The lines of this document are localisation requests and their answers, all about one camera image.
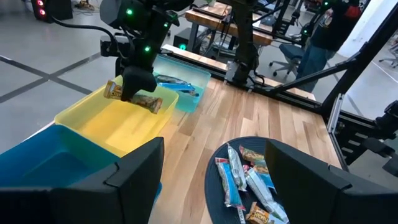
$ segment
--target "person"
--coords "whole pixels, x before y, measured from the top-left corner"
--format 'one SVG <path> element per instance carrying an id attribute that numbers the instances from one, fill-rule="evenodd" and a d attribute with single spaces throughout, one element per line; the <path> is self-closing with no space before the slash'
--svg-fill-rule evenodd
<path id="1" fill-rule="evenodd" d="M 335 56 L 359 20 L 361 16 L 359 0 L 338 1 L 320 19 L 298 66 L 296 79 L 322 71 L 327 61 Z M 314 81 L 305 83 L 298 88 L 312 92 L 316 84 L 317 81 Z"/>

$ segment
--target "wooden workbench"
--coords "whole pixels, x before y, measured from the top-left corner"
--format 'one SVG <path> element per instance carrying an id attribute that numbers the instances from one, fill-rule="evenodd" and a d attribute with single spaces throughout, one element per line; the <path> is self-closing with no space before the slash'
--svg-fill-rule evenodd
<path id="1" fill-rule="evenodd" d="M 165 138 L 163 190 L 149 223 L 211 223 L 204 194 L 206 167 L 214 151 L 233 138 L 277 139 L 341 167 L 320 115 L 215 79 L 210 80 L 196 112 L 175 110 L 160 135 Z"/>
<path id="2" fill-rule="evenodd" d="M 203 10 L 206 10 L 208 12 L 212 12 L 214 14 L 223 16 L 227 15 L 227 13 L 231 10 L 231 6 L 227 6 L 223 3 L 216 2 L 214 7 L 204 7 Z M 253 14 L 253 19 L 257 19 L 260 16 L 258 14 Z M 196 24 L 202 25 L 209 27 L 211 29 L 217 29 L 218 31 L 221 31 L 223 29 L 223 26 L 221 25 L 221 21 L 217 18 L 214 18 L 212 16 L 207 16 L 205 14 L 202 14 L 200 12 L 195 12 L 194 10 L 188 10 L 185 13 L 185 18 L 189 22 L 194 22 Z M 260 29 L 272 31 L 272 27 L 266 26 L 264 24 L 260 24 L 259 26 Z M 231 24 L 228 30 L 228 34 L 233 35 L 235 37 L 238 36 L 238 28 L 236 27 L 235 24 Z M 272 36 L 260 33 L 258 31 L 253 31 L 253 41 L 255 44 L 259 45 L 269 45 L 272 43 Z"/>

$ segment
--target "jeans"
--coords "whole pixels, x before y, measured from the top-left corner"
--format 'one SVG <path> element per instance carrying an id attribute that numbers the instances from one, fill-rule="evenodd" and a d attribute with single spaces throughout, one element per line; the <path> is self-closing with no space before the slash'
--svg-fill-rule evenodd
<path id="1" fill-rule="evenodd" d="M 329 59 L 335 56 L 336 52 L 331 50 L 321 49 L 309 44 L 303 58 L 301 59 L 300 65 L 297 69 L 296 79 L 306 77 L 315 72 L 322 71 Z M 317 81 L 303 84 L 298 88 L 311 93 L 317 84 Z"/>

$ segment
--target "black round tray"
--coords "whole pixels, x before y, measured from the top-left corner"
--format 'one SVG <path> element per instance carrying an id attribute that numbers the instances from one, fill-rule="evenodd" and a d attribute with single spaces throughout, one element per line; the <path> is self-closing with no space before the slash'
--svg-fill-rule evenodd
<path id="1" fill-rule="evenodd" d="M 264 155 L 266 150 L 266 140 L 267 138 L 261 137 L 243 137 L 236 138 L 230 140 L 228 143 L 239 152 L 239 146 L 242 145 L 245 148 L 251 149 L 255 152 L 258 152 Z M 215 163 L 215 158 L 225 158 L 228 159 L 228 146 L 227 144 L 223 144 L 220 146 L 213 156 L 210 158 L 209 163 L 207 165 L 206 176 L 205 176 L 205 196 L 206 196 L 206 204 L 211 217 L 211 221 L 214 224 L 219 223 L 237 223 L 239 224 L 239 216 L 238 210 L 233 207 L 227 208 L 224 204 L 225 201 L 225 193 L 223 190 L 223 185 L 221 183 L 221 177 L 218 173 L 218 169 Z M 241 159 L 242 165 L 249 165 L 250 162 L 244 161 L 241 153 L 239 152 L 239 157 Z M 256 195 L 250 189 L 249 186 L 246 188 L 247 192 L 239 191 L 239 195 L 241 196 L 242 203 L 246 208 L 244 214 L 246 215 L 250 206 L 253 202 L 257 202 L 257 205 L 262 209 L 264 207 L 258 201 Z"/>

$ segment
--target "concrete floor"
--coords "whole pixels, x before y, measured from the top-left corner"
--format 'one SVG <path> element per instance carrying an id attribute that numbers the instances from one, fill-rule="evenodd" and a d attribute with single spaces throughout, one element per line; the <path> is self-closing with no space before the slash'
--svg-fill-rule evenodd
<path id="1" fill-rule="evenodd" d="M 31 13 L 22 12 L 21 2 L 8 1 L 15 9 L 12 13 L 1 10 L 4 2 L 2 4 L 0 116 L 3 119 L 0 126 L 0 153 L 19 144 L 51 122 L 57 113 L 113 78 L 115 61 L 115 58 L 99 56 L 101 32 L 67 29 L 37 21 Z M 310 16 L 304 14 L 300 21 L 309 21 Z M 73 20 L 68 22 L 109 29 L 98 13 L 91 16 L 75 14 Z M 172 35 L 190 26 L 183 17 L 180 23 L 180 27 L 171 28 Z M 288 33 L 298 33 L 299 30 L 291 27 Z M 173 36 L 166 39 L 165 43 L 172 44 L 172 41 Z M 280 72 L 273 77 L 272 72 L 277 65 L 268 67 L 272 60 L 285 61 L 277 46 L 278 43 L 274 42 L 263 49 L 259 73 L 279 82 L 290 82 L 295 79 L 293 75 L 285 76 Z M 386 49 L 379 52 L 374 62 L 351 87 L 343 104 L 344 110 L 374 119 L 397 99 L 398 68 L 394 70 L 386 63 L 379 63 L 378 60 L 383 57 L 391 57 Z M 333 66 L 343 60 L 344 57 L 336 55 L 329 64 Z M 319 80 L 313 92 L 318 101 L 322 102 L 326 98 L 342 74 Z M 391 144 L 398 149 L 397 142 Z M 381 169 L 384 163 L 381 157 L 367 152 L 350 169 L 361 177 L 380 180 L 385 186 L 398 189 L 398 178 Z"/>

